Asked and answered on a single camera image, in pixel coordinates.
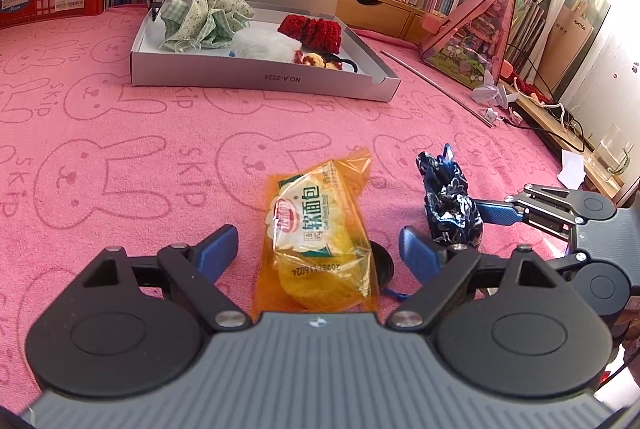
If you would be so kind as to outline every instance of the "metal rod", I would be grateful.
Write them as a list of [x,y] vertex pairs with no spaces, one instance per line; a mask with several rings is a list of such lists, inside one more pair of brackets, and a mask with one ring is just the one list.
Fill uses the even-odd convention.
[[405,63],[404,61],[401,61],[400,59],[398,59],[395,55],[391,55],[389,52],[385,52],[384,50],[382,50],[382,53],[385,54],[387,57],[391,57],[391,59],[393,59],[396,63],[401,64],[402,66],[404,66],[407,70],[413,72],[414,74],[416,74],[418,77],[420,77],[420,79],[423,79],[425,81],[427,81],[431,86],[433,86],[434,88],[436,88],[437,90],[440,90],[442,93],[444,93],[449,99],[451,99],[454,102],[457,102],[460,106],[462,106],[463,108],[466,109],[466,111],[468,111],[471,115],[473,115],[474,117],[476,117],[477,119],[481,120],[482,122],[484,122],[487,126],[489,126],[490,128],[492,128],[494,125],[487,119],[485,119],[482,115],[480,115],[478,112],[476,112],[473,108],[470,108],[468,105],[466,105],[464,102],[462,102],[459,98],[457,98],[455,95],[450,94],[447,90],[445,90],[442,86],[440,86],[438,83],[435,83],[434,81],[432,81],[431,79],[429,79],[426,75],[423,75],[422,73],[418,72],[418,70],[416,70],[415,68],[409,66],[407,63]]

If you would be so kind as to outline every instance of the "white fur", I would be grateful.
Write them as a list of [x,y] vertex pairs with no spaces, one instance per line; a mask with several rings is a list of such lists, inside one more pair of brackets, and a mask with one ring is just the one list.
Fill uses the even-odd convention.
[[280,32],[251,27],[236,32],[231,42],[235,57],[281,63],[293,63],[294,52],[300,48],[300,41]]

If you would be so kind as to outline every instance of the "wooden drawer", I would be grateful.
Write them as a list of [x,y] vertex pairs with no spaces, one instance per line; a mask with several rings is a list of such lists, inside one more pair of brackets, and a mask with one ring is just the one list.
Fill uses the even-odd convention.
[[349,26],[400,37],[410,13],[377,0],[338,0],[335,15]]
[[422,24],[420,23],[421,20],[422,16],[414,14],[411,20],[411,24],[409,25],[406,34],[404,34],[404,40],[407,40],[410,43],[418,44],[423,37],[430,34],[422,28]]

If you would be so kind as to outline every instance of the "pink tablecloth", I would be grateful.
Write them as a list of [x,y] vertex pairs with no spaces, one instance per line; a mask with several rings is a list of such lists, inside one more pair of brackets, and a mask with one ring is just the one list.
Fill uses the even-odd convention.
[[[558,184],[558,163],[533,132],[490,130],[386,58],[402,77],[390,104],[191,88],[188,73],[184,87],[132,88],[129,48],[143,15],[117,8],[0,34],[0,404],[9,409],[38,394],[22,349],[30,325],[106,245],[155,253],[233,223],[240,250],[219,283],[249,309],[268,174],[368,147],[372,178],[360,205],[371,239],[397,260],[402,291],[417,284],[398,261],[398,232],[426,230],[417,152],[450,142],[474,197]],[[366,41],[468,99],[415,51]],[[516,242],[552,255],[522,225],[488,226],[482,249],[508,255]],[[393,302],[382,302],[388,313]]]

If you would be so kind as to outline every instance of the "orange plastic wrapper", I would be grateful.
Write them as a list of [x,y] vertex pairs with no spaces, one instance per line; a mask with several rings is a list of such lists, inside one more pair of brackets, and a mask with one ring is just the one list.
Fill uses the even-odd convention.
[[304,174],[274,176],[253,317],[378,309],[371,244],[356,206],[369,178],[362,149]]

